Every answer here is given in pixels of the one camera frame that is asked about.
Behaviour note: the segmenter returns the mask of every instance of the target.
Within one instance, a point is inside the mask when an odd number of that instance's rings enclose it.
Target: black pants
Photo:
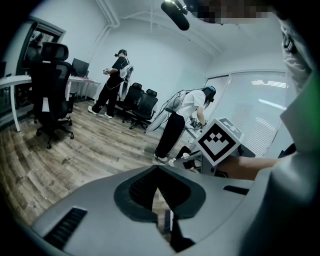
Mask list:
[[[177,114],[172,113],[164,128],[162,137],[156,148],[156,154],[159,158],[165,158],[173,146],[178,141],[182,131],[185,128],[185,119]]]
[[[109,80],[105,83],[102,91],[99,94],[99,98],[96,101],[96,104],[92,107],[92,110],[96,113],[99,113],[100,110],[104,107],[106,102],[109,100],[106,114],[110,117],[114,116],[114,110],[117,102],[118,92],[120,86],[118,84],[113,84]]]

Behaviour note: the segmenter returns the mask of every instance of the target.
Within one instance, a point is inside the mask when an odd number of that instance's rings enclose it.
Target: white box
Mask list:
[[[216,166],[241,145],[244,134],[226,117],[214,119],[195,144],[212,166]]]

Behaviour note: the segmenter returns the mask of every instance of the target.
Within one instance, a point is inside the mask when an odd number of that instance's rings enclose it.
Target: black cap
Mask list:
[[[127,56],[127,51],[124,49],[121,49],[118,54],[115,54],[114,56],[118,57],[119,54],[124,54],[125,56]]]

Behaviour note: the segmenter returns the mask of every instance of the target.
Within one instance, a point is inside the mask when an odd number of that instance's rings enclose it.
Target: black mesh chair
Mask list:
[[[137,125],[140,125],[144,130],[147,129],[148,125],[143,122],[151,120],[154,116],[155,111],[153,111],[153,108],[158,102],[156,97],[157,92],[151,89],[146,90],[146,93],[142,94],[137,110],[132,111],[132,113],[135,115],[136,121],[134,121],[130,126],[130,130]]]
[[[71,134],[71,139],[74,138],[73,132],[62,126],[66,123],[72,125],[71,118],[66,118],[73,104],[72,101],[66,100],[66,87],[72,69],[71,64],[64,61],[68,56],[69,50],[66,45],[44,42],[41,56],[30,66],[33,111],[43,125],[37,129],[36,135],[40,136],[41,131],[49,135],[47,149],[51,148],[50,142],[57,129]]]
[[[141,95],[144,93],[141,88],[142,85],[140,83],[133,83],[133,85],[130,86],[127,95],[125,96],[124,101],[116,102],[117,106],[123,109],[122,113],[124,117],[122,123],[124,123],[128,119],[128,110],[137,109]]]

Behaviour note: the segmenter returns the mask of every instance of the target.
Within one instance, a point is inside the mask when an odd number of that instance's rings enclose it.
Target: chair headrest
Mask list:
[[[41,57],[44,61],[65,61],[69,57],[69,49],[61,43],[44,42]]]
[[[157,97],[157,92],[151,89],[146,90],[146,93],[153,96],[153,97]]]
[[[132,87],[134,87],[134,88],[137,88],[137,89],[140,89],[140,90],[141,90],[142,85],[141,85],[140,83],[134,82],[134,83],[133,83],[133,85],[132,85]]]

